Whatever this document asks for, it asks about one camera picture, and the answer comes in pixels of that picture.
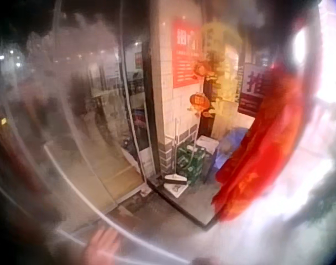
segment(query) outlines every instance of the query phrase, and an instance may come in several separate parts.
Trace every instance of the finger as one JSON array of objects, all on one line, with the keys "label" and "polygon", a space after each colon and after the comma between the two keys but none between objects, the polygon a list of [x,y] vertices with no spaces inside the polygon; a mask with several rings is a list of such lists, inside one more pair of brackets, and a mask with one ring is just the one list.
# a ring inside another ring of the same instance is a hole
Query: finger
[{"label": "finger", "polygon": [[106,252],[106,253],[108,253],[108,254],[110,254],[110,255],[113,255],[113,254],[115,254],[115,253],[118,251],[118,249],[120,248],[120,245],[121,245],[121,243],[120,243],[120,239],[117,238],[117,239],[110,245],[109,248],[103,249],[103,251]]},{"label": "finger", "polygon": [[106,230],[98,243],[98,247],[101,249],[109,248],[111,244],[113,244],[117,236],[118,232],[116,230],[114,229]]},{"label": "finger", "polygon": [[104,233],[105,233],[104,228],[98,229],[90,239],[90,245],[97,245]]}]

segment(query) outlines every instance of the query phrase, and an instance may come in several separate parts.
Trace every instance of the wall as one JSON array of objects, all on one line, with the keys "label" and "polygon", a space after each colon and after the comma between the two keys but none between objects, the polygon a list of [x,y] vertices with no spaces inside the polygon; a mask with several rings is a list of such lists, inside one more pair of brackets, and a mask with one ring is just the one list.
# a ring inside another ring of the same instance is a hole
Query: wall
[{"label": "wall", "polygon": [[141,69],[136,69],[135,64],[135,53],[141,52],[142,47],[141,43],[137,45],[133,44],[130,47],[127,47],[125,50],[125,63],[128,74],[132,72],[142,71]]},{"label": "wall", "polygon": [[197,119],[187,110],[190,95],[200,91],[199,84],[173,89],[172,75],[172,23],[174,19],[185,19],[188,23],[201,26],[201,7],[193,0],[151,1],[151,63],[155,103],[155,119],[160,154],[161,172],[171,171],[172,140],[166,136],[175,135],[179,142],[192,139],[196,133]]},{"label": "wall", "polygon": [[[255,63],[253,51],[248,36],[243,36],[244,63]],[[223,104],[223,115],[216,114],[211,137],[221,141],[228,132],[237,127],[250,128],[254,118],[238,112],[237,102],[221,102]]]}]

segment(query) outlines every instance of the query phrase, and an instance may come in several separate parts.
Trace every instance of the gray tile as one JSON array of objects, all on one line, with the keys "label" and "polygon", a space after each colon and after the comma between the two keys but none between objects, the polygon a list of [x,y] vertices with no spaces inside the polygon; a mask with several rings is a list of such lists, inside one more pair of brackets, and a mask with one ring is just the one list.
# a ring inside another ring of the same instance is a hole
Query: gray tile
[{"label": "gray tile", "polygon": [[168,152],[163,152],[163,151],[159,150],[159,157],[161,157],[163,159],[170,159],[172,157],[172,149],[169,150]]},{"label": "gray tile", "polygon": [[158,142],[158,149],[164,153],[169,152],[170,150],[172,150],[172,141],[170,141],[166,145],[164,145],[161,142]]},{"label": "gray tile", "polygon": [[171,166],[172,159],[170,158],[170,159],[165,160],[165,159],[160,158],[160,163],[161,165],[168,167],[168,166]]},{"label": "gray tile", "polygon": [[190,128],[190,134],[196,131],[197,129],[197,124],[195,124],[193,127]]},{"label": "gray tile", "polygon": [[186,137],[188,137],[189,135],[189,130],[186,130],[185,132],[183,132],[180,136],[179,136],[179,142],[181,142],[182,140],[184,140]]},{"label": "gray tile", "polygon": [[172,173],[172,167],[171,166],[168,166],[168,167],[161,166],[161,172],[164,173],[164,174],[171,174]]},{"label": "gray tile", "polygon": [[186,139],[188,142],[192,141],[192,134],[188,137],[188,139]]}]

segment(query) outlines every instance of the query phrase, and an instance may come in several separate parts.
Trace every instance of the sign board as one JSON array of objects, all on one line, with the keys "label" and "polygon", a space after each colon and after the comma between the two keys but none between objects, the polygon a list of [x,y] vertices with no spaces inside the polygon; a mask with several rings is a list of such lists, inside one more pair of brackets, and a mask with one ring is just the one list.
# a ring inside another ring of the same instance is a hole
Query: sign board
[{"label": "sign board", "polygon": [[198,84],[194,79],[193,66],[199,58],[200,37],[199,27],[184,20],[173,22],[172,63],[173,88]]},{"label": "sign board", "polygon": [[238,112],[255,117],[269,88],[266,68],[251,63],[244,64]]},{"label": "sign board", "polygon": [[240,91],[242,90],[242,84],[243,84],[243,73],[244,73],[244,66],[240,65],[238,66],[238,70],[237,70],[237,90],[235,91],[235,100],[234,102],[239,102],[239,98],[240,98]]}]

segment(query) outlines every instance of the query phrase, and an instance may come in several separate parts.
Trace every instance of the white tiled wall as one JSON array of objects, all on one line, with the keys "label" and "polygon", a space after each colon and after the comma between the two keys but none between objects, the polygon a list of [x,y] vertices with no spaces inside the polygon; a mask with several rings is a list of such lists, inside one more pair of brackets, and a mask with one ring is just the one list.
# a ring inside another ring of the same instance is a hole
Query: white tiled wall
[{"label": "white tiled wall", "polygon": [[175,120],[178,121],[177,136],[200,121],[193,112],[187,110],[190,107],[190,96],[200,91],[200,85],[173,89],[172,22],[183,17],[191,24],[202,25],[200,5],[194,0],[151,1],[151,60],[157,138],[161,146],[171,142],[165,135],[174,136]]}]

